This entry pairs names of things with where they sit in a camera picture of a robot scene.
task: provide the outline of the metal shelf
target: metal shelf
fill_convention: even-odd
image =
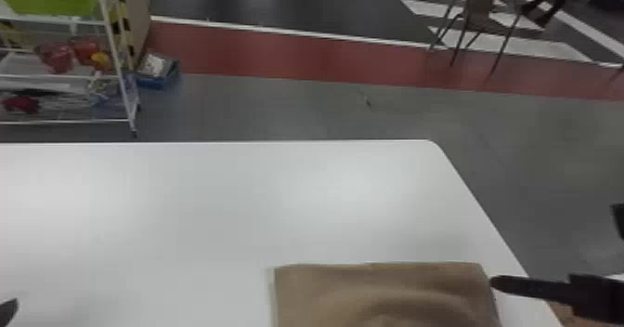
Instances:
[[[73,69],[66,73],[50,73],[50,69],[33,53],[9,52],[0,60],[0,79],[43,79],[43,80],[94,80],[96,78],[116,79],[116,74],[97,75],[89,66],[80,65],[73,60]]]
[[[134,75],[126,71],[132,69],[131,63],[124,62],[131,59],[127,53],[129,49],[126,36],[124,33],[115,35],[111,25],[111,20],[122,20],[124,13],[125,9],[122,8],[119,0],[97,0],[97,12],[94,13],[96,16],[91,18],[19,15],[0,0],[0,21],[57,24],[68,27],[67,29],[44,25],[34,27],[33,32],[39,37],[37,41],[31,40],[28,45],[22,42],[17,47],[13,47],[10,43],[5,44],[5,47],[0,47],[0,98],[2,98],[3,89],[11,93],[19,93],[20,89],[40,89],[58,93],[47,97],[33,97],[39,104],[39,112],[35,114],[7,111],[4,105],[0,104],[0,124],[126,122],[135,136],[137,133],[135,119],[140,105],[138,89],[134,82]],[[67,37],[62,34],[64,30],[67,30]],[[81,66],[74,59],[71,71],[55,74],[51,73],[39,57],[33,54],[33,44],[41,44],[43,40],[56,42],[54,38],[51,39],[55,36],[61,37],[62,42],[65,42],[65,39],[79,35],[77,33],[95,33],[96,36],[102,37],[102,40],[106,40],[103,46],[110,51],[113,71],[99,72],[93,67]],[[3,40],[8,39],[1,33],[0,37]]]

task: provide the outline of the gray floor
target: gray floor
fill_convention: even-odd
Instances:
[[[624,202],[624,103],[210,75],[142,98],[139,141],[431,139],[530,274],[624,271],[608,209]],[[114,124],[3,126],[0,141],[132,139]]]

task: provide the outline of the chair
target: chair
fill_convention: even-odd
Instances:
[[[455,59],[457,58],[460,49],[462,48],[463,39],[466,35],[466,31],[476,32],[474,37],[466,44],[465,49],[469,48],[476,39],[481,35],[481,33],[489,33],[489,34],[497,34],[505,37],[502,42],[502,46],[500,47],[500,51],[498,56],[496,57],[496,61],[494,62],[494,66],[492,67],[492,72],[496,70],[501,62],[502,54],[507,48],[507,44],[509,44],[509,39],[514,33],[515,27],[522,17],[522,11],[519,5],[516,4],[515,0],[511,0],[511,10],[509,8],[505,8],[515,14],[515,19],[511,26],[505,26],[498,21],[492,19],[489,15],[493,12],[494,9],[494,0],[466,0],[466,4],[461,13],[455,15],[451,20],[449,20],[449,16],[455,5],[457,4],[457,0],[451,0],[448,5],[447,11],[444,15],[444,23],[446,26],[440,27],[437,29],[437,33],[435,35],[435,41],[429,46],[429,50],[434,49],[434,47],[444,39],[444,37],[449,32],[450,28],[457,22],[457,20],[463,20],[463,27],[461,28],[460,39],[455,45],[455,50],[453,52],[453,57],[450,61],[450,65],[452,66],[455,63]]]

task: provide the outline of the shelf rack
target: shelf rack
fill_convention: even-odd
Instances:
[[[106,39],[103,43],[106,43],[105,47],[110,51],[113,68],[110,72],[100,72],[92,67],[80,66],[74,60],[73,70],[63,74],[50,73],[31,48],[14,46],[8,41],[9,37],[0,30],[0,40],[5,45],[0,47],[0,92],[32,88],[63,93],[47,98],[42,103],[40,112],[36,114],[5,111],[0,105],[0,124],[125,122],[128,123],[132,135],[137,136],[136,117],[140,111],[140,99],[132,74],[133,59],[129,54],[128,36],[124,31],[116,33],[113,30],[115,22],[118,28],[123,24],[124,6],[120,0],[97,0],[97,12],[94,14],[101,17],[20,15],[10,7],[0,4],[0,21],[60,25],[63,28],[68,27],[68,38],[81,34],[78,32],[79,28],[92,30],[93,34]],[[116,84],[119,95],[108,98],[94,94],[92,89],[102,84]]]

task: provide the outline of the floor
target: floor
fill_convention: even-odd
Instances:
[[[443,22],[450,0],[152,0],[152,13],[189,20],[210,20],[281,29],[337,33],[429,44]],[[527,0],[499,0],[497,20],[511,24],[512,9]],[[568,3],[543,30],[522,18],[510,54],[620,63],[624,32],[610,27],[624,16],[610,16],[578,1]],[[458,23],[443,41],[454,46]],[[481,36],[473,49],[497,52],[500,36]]]
[[[624,75],[598,63],[624,55],[616,17],[571,4],[544,32],[525,20],[490,72],[491,42],[452,67],[427,52],[446,0],[409,1],[152,0],[168,18],[148,48],[183,74],[142,91],[137,141],[431,139],[531,275],[622,272],[608,206],[624,201]],[[0,142],[45,141],[135,140],[123,124],[0,125]]]
[[[624,103],[203,74],[142,94],[138,141],[431,139],[530,274],[622,271],[608,205]],[[119,124],[0,127],[0,141],[133,140]]]

